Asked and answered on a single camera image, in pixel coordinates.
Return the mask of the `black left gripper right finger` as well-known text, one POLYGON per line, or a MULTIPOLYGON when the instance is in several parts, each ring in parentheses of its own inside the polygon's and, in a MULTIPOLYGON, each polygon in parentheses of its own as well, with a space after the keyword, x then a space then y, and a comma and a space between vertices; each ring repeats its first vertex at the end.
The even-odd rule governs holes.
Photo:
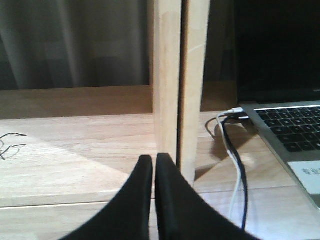
POLYGON ((210 207, 168 153, 156 157, 155 205, 161 240, 254 240, 210 207))

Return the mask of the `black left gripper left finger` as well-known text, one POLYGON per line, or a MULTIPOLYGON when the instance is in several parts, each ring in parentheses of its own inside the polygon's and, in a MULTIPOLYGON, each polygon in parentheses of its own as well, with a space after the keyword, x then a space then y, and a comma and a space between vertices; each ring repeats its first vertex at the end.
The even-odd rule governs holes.
POLYGON ((63 240, 148 240, 153 182, 149 155, 141 155, 115 197, 63 240))

